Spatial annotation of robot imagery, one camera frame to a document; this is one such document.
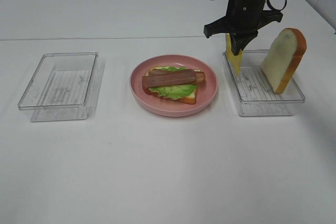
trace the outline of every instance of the sandwich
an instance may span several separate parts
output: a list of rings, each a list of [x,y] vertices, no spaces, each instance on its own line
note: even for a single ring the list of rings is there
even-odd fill
[[[197,89],[205,73],[184,66],[154,66],[142,77],[142,89],[148,95],[188,104],[196,103]]]

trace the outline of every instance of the clear plastic container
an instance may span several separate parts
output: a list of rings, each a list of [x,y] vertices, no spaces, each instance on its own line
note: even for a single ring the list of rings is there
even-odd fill
[[[294,115],[296,107],[305,102],[305,96],[293,78],[282,94],[273,93],[260,67],[267,53],[268,50],[243,51],[238,76],[223,53],[225,75],[240,116]]]
[[[45,54],[18,109],[31,122],[86,119],[96,108],[102,74],[97,52]]]

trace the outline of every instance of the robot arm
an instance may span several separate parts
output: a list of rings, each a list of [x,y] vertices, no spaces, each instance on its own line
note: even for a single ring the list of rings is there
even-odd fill
[[[229,33],[232,52],[237,55],[257,37],[258,29],[273,21],[280,22],[279,10],[263,10],[266,0],[229,0],[226,15],[204,26],[207,38],[219,33]]]

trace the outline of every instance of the bacon strip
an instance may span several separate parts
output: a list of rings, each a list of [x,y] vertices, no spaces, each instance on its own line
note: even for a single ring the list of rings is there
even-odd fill
[[[196,83],[200,83],[202,81],[205,80],[205,73],[204,72],[201,72],[201,71],[194,71],[195,74],[196,74]],[[151,70],[148,71],[148,74],[149,75],[152,75],[152,74],[164,74],[164,73],[171,73],[171,71],[169,70],[162,70],[162,69],[156,69],[156,68],[153,68]]]
[[[169,73],[152,74],[142,77],[142,85],[146,89],[159,86],[186,84],[194,81],[196,81],[196,73],[192,69],[170,71]]]

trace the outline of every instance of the pink plate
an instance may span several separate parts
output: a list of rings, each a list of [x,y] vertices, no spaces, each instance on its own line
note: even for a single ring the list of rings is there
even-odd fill
[[[154,66],[185,66],[186,68],[201,69],[205,73],[205,83],[198,87],[196,103],[186,104],[166,100],[146,94],[142,89],[142,76]],[[218,81],[213,70],[204,62],[184,55],[161,55],[148,59],[139,64],[130,77],[132,93],[138,103],[145,109],[164,116],[187,116],[195,114],[207,107],[215,97]]]

